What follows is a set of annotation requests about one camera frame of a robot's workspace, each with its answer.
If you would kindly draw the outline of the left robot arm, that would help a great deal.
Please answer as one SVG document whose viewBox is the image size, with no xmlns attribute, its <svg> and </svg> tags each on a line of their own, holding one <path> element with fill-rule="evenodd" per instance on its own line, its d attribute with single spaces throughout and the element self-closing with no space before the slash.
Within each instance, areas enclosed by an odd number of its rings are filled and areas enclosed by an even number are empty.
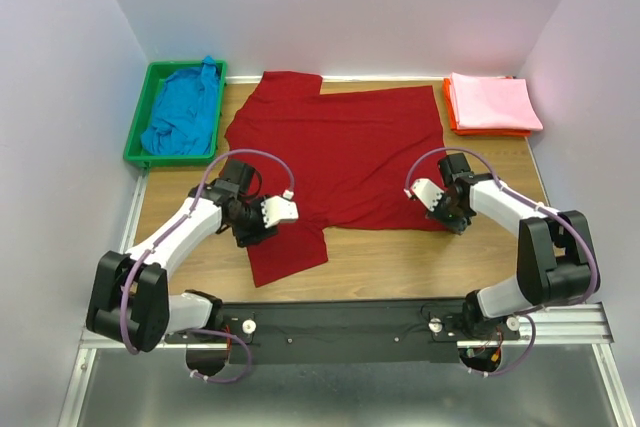
<svg viewBox="0 0 640 427">
<path fill-rule="evenodd" d="M 178 211 L 143 242 L 99 260 L 86 315 L 89 331 L 121 342 L 132 354 L 153 350 L 168 334 L 224 328 L 222 301 L 188 290 L 170 295 L 169 280 L 192 251 L 212 235 L 232 231 L 239 247 L 255 245 L 294 220 L 294 191 L 263 195 L 257 169 L 228 160 L 213 181 L 192 188 Z"/>
</svg>

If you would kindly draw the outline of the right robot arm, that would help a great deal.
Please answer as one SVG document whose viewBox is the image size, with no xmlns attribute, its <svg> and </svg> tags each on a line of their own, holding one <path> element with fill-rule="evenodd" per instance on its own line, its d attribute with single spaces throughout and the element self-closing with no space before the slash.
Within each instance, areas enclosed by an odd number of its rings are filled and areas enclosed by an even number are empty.
<svg viewBox="0 0 640 427">
<path fill-rule="evenodd" d="M 466 336 L 478 338 L 522 315 L 551 305 L 582 303 L 600 287 L 590 229 L 576 211 L 560 211 L 511 189 L 494 172 L 474 173 L 463 153 L 438 161 L 443 185 L 414 180 L 407 195 L 426 217 L 462 234 L 481 214 L 516 239 L 516 271 L 510 278 L 466 295 L 457 315 Z"/>
</svg>

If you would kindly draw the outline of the red t-shirt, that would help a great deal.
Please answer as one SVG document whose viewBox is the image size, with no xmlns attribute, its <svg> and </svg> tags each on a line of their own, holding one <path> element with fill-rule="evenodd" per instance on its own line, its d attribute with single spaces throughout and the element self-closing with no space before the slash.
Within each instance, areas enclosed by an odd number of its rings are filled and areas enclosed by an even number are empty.
<svg viewBox="0 0 640 427">
<path fill-rule="evenodd" d="M 407 173 L 438 180 L 443 147 L 430 86 L 323 94 L 315 74 L 267 72 L 225 137 L 265 194 L 294 188 L 299 219 L 248 249 L 261 287 L 328 260 L 324 229 L 439 231 L 404 192 Z"/>
</svg>

